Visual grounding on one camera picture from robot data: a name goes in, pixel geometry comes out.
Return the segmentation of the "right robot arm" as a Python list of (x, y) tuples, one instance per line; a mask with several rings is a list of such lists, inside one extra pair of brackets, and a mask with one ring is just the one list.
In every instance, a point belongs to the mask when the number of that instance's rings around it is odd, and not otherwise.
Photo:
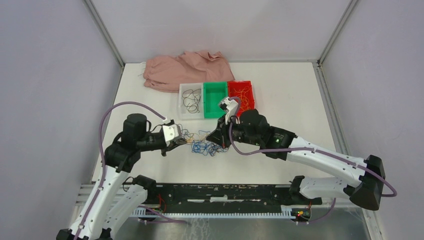
[(383, 161), (376, 155), (354, 157), (313, 144), (295, 133), (272, 126), (256, 109), (245, 111), (239, 119), (234, 116), (218, 119), (216, 129), (207, 141), (224, 149), (236, 142), (257, 146), (251, 154), (264, 154), (303, 164), (330, 175), (312, 178), (297, 176), (289, 189), (289, 199), (295, 204), (316, 198), (348, 199), (370, 211), (380, 208), (386, 175)]

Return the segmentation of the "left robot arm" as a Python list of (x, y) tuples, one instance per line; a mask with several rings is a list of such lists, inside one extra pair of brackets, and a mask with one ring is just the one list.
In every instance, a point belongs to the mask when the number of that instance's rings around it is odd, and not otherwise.
[(128, 192), (113, 204), (116, 194), (128, 178), (142, 152), (159, 150), (162, 156), (186, 144), (181, 128), (173, 120), (161, 124), (157, 132), (144, 114), (133, 113), (123, 122), (122, 131), (102, 150), (102, 171), (80, 215), (58, 240), (113, 240), (131, 213), (143, 202), (149, 204), (158, 195), (156, 181), (142, 175), (131, 183)]

